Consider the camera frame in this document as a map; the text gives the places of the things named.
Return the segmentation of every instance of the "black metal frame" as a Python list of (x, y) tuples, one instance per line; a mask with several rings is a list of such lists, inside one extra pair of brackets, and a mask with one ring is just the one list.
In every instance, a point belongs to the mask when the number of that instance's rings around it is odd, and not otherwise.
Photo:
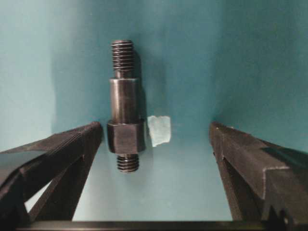
[[(0, 153), (0, 227), (18, 231), (305, 230), (306, 154), (219, 123), (210, 140), (234, 221), (73, 222), (103, 138), (98, 122)], [(24, 202), (51, 183), (29, 214)]]

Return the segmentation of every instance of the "screw thread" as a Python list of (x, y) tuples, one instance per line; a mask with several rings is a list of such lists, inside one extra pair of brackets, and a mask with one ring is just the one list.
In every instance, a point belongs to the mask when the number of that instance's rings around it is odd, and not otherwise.
[(121, 172), (134, 172), (139, 168), (139, 157), (137, 154), (126, 157), (117, 157), (117, 169)]
[(134, 45), (130, 40), (115, 40), (111, 44), (114, 71), (134, 69)]

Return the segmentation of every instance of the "metal bolt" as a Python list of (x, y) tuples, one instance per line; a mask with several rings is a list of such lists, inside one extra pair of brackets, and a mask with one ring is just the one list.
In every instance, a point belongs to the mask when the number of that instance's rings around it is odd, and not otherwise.
[(138, 109), (139, 80), (133, 76), (134, 49), (130, 40), (115, 40), (111, 44), (114, 77), (111, 84), (112, 119), (107, 124), (111, 152), (118, 155), (121, 172), (136, 171), (138, 153), (145, 149), (144, 120)]

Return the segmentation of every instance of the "small white paper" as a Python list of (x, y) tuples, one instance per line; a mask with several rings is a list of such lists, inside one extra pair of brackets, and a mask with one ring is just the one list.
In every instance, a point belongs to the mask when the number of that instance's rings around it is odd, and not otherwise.
[(171, 123), (170, 117), (154, 115), (148, 117), (148, 127), (152, 146), (156, 147), (162, 143), (168, 143), (171, 139)]

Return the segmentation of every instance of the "teal wall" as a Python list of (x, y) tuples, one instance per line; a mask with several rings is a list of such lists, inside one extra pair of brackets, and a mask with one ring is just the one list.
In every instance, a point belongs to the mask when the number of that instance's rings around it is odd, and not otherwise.
[(110, 43), (131, 39), (171, 141), (129, 175), (103, 143), (75, 219), (231, 219), (208, 125), (308, 150), (307, 20), (305, 0), (0, 0), (0, 150), (105, 125)]

